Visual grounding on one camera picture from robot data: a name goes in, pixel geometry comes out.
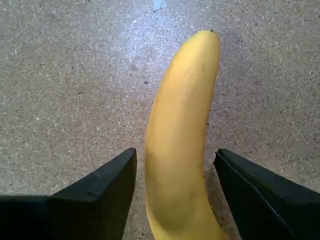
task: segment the yellow banana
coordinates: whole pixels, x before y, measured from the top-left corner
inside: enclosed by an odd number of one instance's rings
[[[175,54],[155,97],[145,137],[145,192],[156,240],[227,239],[203,175],[219,57],[218,35],[199,31]]]

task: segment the floor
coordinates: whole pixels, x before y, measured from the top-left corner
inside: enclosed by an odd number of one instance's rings
[[[3,0],[0,193],[52,194],[129,147],[137,181],[124,238],[149,240],[144,134],[166,67],[200,29],[221,61],[207,127],[212,208],[239,239],[212,167],[228,148],[320,192],[318,0]]]

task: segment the speckled floor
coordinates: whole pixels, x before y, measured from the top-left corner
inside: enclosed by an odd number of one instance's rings
[[[210,202],[237,239],[212,161],[228,148],[320,192],[318,0],[2,0],[0,193],[52,194],[128,147],[136,190],[125,240],[152,239],[143,141],[162,75],[200,29],[220,35],[207,128]]]

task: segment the banana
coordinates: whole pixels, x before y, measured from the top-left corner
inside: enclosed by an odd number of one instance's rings
[[[219,37],[201,30],[173,57],[145,136],[146,212],[156,240],[224,240],[203,174],[206,126],[220,58]]]

